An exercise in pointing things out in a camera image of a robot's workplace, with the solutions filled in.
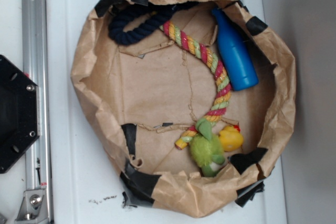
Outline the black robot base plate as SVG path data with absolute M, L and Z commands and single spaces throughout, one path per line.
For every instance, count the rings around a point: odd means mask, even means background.
M 39 137 L 38 86 L 1 55 L 1 174 Z

